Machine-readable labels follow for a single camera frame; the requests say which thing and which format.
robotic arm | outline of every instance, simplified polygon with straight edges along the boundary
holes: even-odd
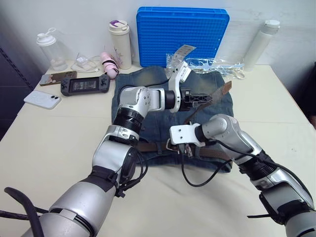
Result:
[[[134,146],[147,113],[166,109],[175,113],[199,104],[190,99],[184,101],[183,91],[179,89],[179,83],[184,82],[189,73],[185,63],[178,66],[168,82],[169,90],[141,86],[122,91],[117,116],[94,153],[91,174],[71,186],[48,213],[40,216],[45,237],[95,237],[98,234],[113,198],[124,197],[124,191],[140,181],[132,180],[139,158]],[[262,191],[261,202],[277,223],[285,224],[287,236],[316,236],[316,213],[309,194],[294,177],[267,164],[273,163],[271,158],[240,130],[234,118],[217,115],[203,125],[174,126],[170,129],[170,137],[173,144],[205,146],[214,139],[227,144],[224,151],[239,166],[241,173],[247,174],[254,186]],[[230,147],[251,153],[251,156],[240,155]],[[23,236],[32,237],[32,229]]]
[[[288,237],[316,236],[314,203],[304,184],[284,170],[285,167],[274,163],[240,129],[235,118],[219,114],[202,125],[173,126],[170,139],[174,145],[194,143],[200,147],[217,141],[239,166],[240,172],[247,174],[250,182],[261,191],[260,201],[275,222],[285,225]]]

blue plastic tray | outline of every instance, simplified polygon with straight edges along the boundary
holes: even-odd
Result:
[[[166,66],[166,54],[184,44],[197,47],[188,57],[214,58],[229,22],[223,9],[140,7],[137,11],[140,64]]]

white table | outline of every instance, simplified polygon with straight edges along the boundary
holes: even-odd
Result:
[[[122,72],[138,69],[133,66]],[[315,199],[315,130],[270,66],[256,66],[245,74],[245,80],[233,80],[235,118],[276,162],[302,179]],[[60,85],[37,86],[36,90],[59,95],[62,101],[51,111],[23,106],[0,142],[0,190],[14,187],[34,205],[49,208],[72,184],[85,178],[111,123],[114,88],[111,82],[106,94],[65,97]],[[210,176],[208,170],[195,167],[187,167],[187,173],[196,183]],[[285,236],[284,226],[272,219],[247,219],[247,215],[266,213],[258,195],[236,165],[231,173],[218,174],[201,188],[189,186],[177,166],[150,167],[125,198],[114,199],[98,236]],[[4,192],[0,200],[0,209],[24,213]],[[27,221],[0,219],[0,236],[18,236],[28,227]]]

belt loop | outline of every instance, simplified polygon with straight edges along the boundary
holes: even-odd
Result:
[[[201,147],[196,146],[194,149],[194,157],[196,159],[199,159],[199,151],[200,151]]]
[[[157,153],[158,155],[162,154],[162,149],[161,149],[161,143],[160,142],[155,142],[156,147],[157,147]]]

blue jeans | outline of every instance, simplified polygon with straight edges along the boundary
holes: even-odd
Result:
[[[152,83],[159,83],[167,80],[164,68],[162,67],[146,67],[139,71],[130,74],[119,74],[116,77],[115,94],[112,99],[112,122],[115,119],[118,102],[117,96],[119,89],[127,84],[134,86],[144,86]],[[224,80],[219,72],[211,72],[208,74],[198,75],[195,72],[191,72],[187,80],[180,84],[180,87],[189,87],[192,93],[205,93],[210,94],[217,88],[224,85]],[[154,86],[156,88],[164,88],[168,90],[168,83]],[[140,141],[143,142],[166,142],[169,135],[169,128],[174,125],[181,125],[184,123],[185,118],[191,115],[195,111],[195,108],[191,108],[190,111],[183,111],[177,113],[170,113],[169,110],[163,112],[148,113],[144,119],[140,131]],[[228,93],[215,105],[208,106],[207,108],[199,111],[192,119],[192,123],[204,123],[207,122],[215,114],[227,114],[234,116],[233,114],[233,101],[231,95]],[[209,147],[212,150],[222,151],[219,145],[212,145]],[[143,153],[143,157],[147,159],[149,165],[163,165],[163,164],[181,164],[181,157],[173,151],[161,152],[146,152]],[[185,157],[185,164],[203,167],[211,170],[215,170],[221,166],[224,161],[218,158],[201,157],[199,154],[195,154],[193,158]],[[230,172],[231,165],[227,164],[222,168],[222,172]]]

